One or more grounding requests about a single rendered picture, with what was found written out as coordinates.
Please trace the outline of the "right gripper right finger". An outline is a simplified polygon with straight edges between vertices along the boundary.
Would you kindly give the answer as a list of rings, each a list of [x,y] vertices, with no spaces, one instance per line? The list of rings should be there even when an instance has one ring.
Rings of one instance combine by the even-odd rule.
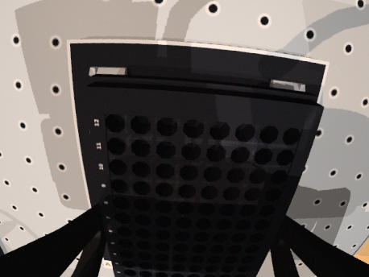
[[[369,277],[369,264],[285,215],[270,248],[275,277],[300,277],[290,249],[317,277]]]

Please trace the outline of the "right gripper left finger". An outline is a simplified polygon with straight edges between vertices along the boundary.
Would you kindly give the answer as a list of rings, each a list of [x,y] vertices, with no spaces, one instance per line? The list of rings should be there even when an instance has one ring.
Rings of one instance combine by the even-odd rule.
[[[71,277],[98,277],[105,248],[98,203],[61,228],[0,256],[0,277],[60,277],[80,252]]]

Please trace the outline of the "grey perforated base plate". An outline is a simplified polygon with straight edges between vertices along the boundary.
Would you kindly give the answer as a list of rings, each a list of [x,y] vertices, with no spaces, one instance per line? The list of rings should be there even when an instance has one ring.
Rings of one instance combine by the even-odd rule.
[[[67,39],[207,43],[329,61],[286,215],[355,256],[369,238],[369,0],[0,0],[0,247],[89,209]]]

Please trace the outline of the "black well plate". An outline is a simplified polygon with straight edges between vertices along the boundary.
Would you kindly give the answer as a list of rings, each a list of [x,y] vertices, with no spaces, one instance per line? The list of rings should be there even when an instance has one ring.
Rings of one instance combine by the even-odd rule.
[[[317,96],[117,74],[85,92],[114,277],[256,277],[305,169]]]

